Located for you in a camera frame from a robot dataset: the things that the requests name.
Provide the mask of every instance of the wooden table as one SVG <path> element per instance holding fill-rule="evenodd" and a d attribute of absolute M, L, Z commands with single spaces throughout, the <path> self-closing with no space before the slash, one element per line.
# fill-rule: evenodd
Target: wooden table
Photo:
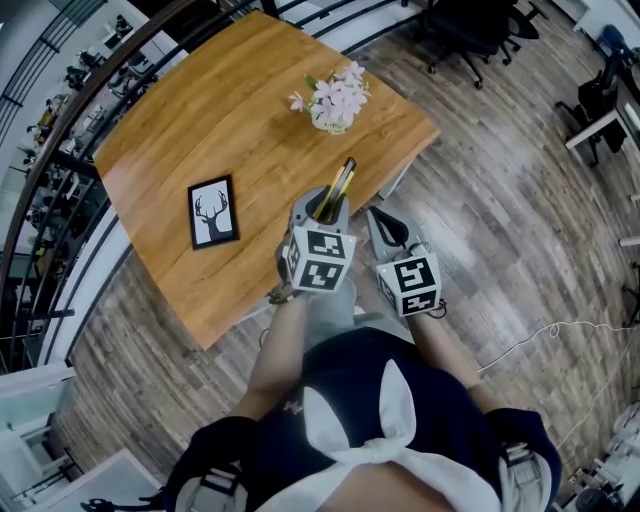
<path fill-rule="evenodd" d="M 293 201 L 357 162 L 362 207 L 438 129 L 371 74 L 370 102 L 345 135 L 289 108 L 349 60 L 254 12 L 163 76 L 95 156 L 111 201 L 151 277 L 196 341 L 211 346 L 277 284 L 274 251 Z M 187 187 L 231 174 L 240 241 L 194 251 Z"/>

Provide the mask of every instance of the pink flower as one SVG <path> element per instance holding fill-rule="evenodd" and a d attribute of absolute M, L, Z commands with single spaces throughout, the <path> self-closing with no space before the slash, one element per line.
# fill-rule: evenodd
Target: pink flower
<path fill-rule="evenodd" d="M 317 119 L 329 123 L 340 117 L 342 108 L 338 105 L 333 105 L 329 98 L 323 98 L 320 103 L 316 103 L 311 107 L 311 114 L 315 115 Z"/>
<path fill-rule="evenodd" d="M 363 91 L 362 89 L 360 89 L 360 87 L 354 87 L 353 89 L 351 89 L 351 91 L 351 97 L 354 103 L 357 103 L 358 105 L 364 105 L 368 101 L 367 96 L 369 95 L 369 93 Z"/>
<path fill-rule="evenodd" d="M 357 85 L 362 83 L 362 73 L 364 73 L 364 68 L 356 61 L 352 61 L 342 70 L 342 73 L 336 76 L 344 80 L 347 85 Z"/>
<path fill-rule="evenodd" d="M 316 92 L 313 93 L 313 97 L 321 100 L 322 98 L 328 98 L 333 94 L 342 90 L 345 86 L 344 82 L 337 81 L 333 83 L 323 82 L 318 80 L 316 82 Z"/>
<path fill-rule="evenodd" d="M 304 98 L 300 96 L 298 91 L 295 91 L 289 99 L 293 101 L 291 104 L 291 110 L 297 110 L 298 112 L 302 112 L 304 110 Z"/>
<path fill-rule="evenodd" d="M 354 101 L 345 101 L 340 108 L 340 114 L 346 124 L 353 123 L 353 116 L 360 112 L 360 105 Z"/>

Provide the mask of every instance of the framed picture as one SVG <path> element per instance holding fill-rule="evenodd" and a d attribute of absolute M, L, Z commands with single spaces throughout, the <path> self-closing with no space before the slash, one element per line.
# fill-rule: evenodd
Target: framed picture
<path fill-rule="evenodd" d="M 231 176 L 193 185 L 187 190 L 194 249 L 238 240 Z"/>

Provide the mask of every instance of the navy shirt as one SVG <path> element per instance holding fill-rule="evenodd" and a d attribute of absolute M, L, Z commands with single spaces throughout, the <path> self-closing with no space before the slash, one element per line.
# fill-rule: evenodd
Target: navy shirt
<path fill-rule="evenodd" d="M 315 389 L 330 404 L 351 447 L 384 437 L 378 404 L 382 374 L 390 359 L 398 365 L 413 395 L 417 429 L 409 448 L 463 464 L 500 497 L 498 459 L 502 445 L 526 442 L 549 463 L 553 500 L 561 463 L 538 413 L 498 409 L 485 415 L 457 379 L 427 366 L 414 345 L 364 328 L 310 350 L 299 383 L 261 421 L 227 417 L 196 432 L 167 483 L 167 511 L 172 512 L 171 496 L 175 499 L 186 480 L 238 460 L 250 511 L 282 489 L 333 465 L 333 460 L 307 442 L 304 413 L 299 410 L 304 387 Z"/>

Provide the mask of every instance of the white collar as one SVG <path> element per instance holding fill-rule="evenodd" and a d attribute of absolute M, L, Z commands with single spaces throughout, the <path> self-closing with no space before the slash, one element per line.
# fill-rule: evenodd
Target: white collar
<path fill-rule="evenodd" d="M 393 360 L 387 361 L 380 387 L 380 425 L 385 437 L 351 448 L 340 421 L 317 391 L 304 389 L 303 407 L 309 444 L 335 464 L 283 489 L 257 512 L 318 510 L 351 470 L 362 464 L 385 462 L 395 462 L 413 473 L 440 492 L 458 512 L 501 511 L 496 492 L 475 471 L 442 455 L 407 448 L 416 433 L 416 414 L 411 388 Z"/>

